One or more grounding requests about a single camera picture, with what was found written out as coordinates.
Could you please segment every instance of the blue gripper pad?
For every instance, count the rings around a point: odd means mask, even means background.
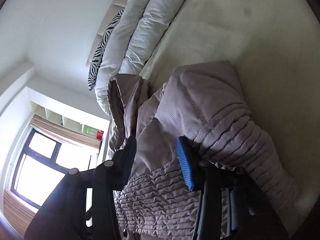
[[[187,144],[186,138],[183,136],[180,136],[177,139],[176,151],[180,161],[184,183],[187,185],[190,191],[193,191],[195,184],[192,177],[191,163],[188,158],[189,148],[190,146]]]

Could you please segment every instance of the bed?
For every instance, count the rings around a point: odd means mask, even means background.
[[[88,64],[115,6],[125,2],[114,0],[107,11]],[[178,66],[225,59],[235,66],[253,119],[300,188],[282,216],[292,234],[320,193],[319,22],[306,0],[186,0],[140,75],[152,94]]]

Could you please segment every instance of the blue rubber pad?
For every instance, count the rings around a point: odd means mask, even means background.
[[[188,150],[187,147],[188,147],[188,145],[186,145],[183,142],[183,140],[179,137],[177,139],[177,143],[176,143],[176,151],[177,151],[177,155],[178,155],[178,158],[180,161],[180,166],[181,166],[181,170],[182,170],[182,174],[183,174],[183,178],[184,178],[184,183],[187,185],[189,190],[192,191],[195,184],[193,182],[191,165],[189,163],[187,153],[186,153]]]

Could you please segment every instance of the red object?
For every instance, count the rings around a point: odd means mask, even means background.
[[[97,139],[102,140],[102,135],[103,135],[103,131],[98,131],[97,132]]]

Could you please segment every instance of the window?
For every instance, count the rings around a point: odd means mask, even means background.
[[[89,169],[91,154],[87,148],[60,143],[32,129],[19,157],[11,191],[39,209],[69,169]]]

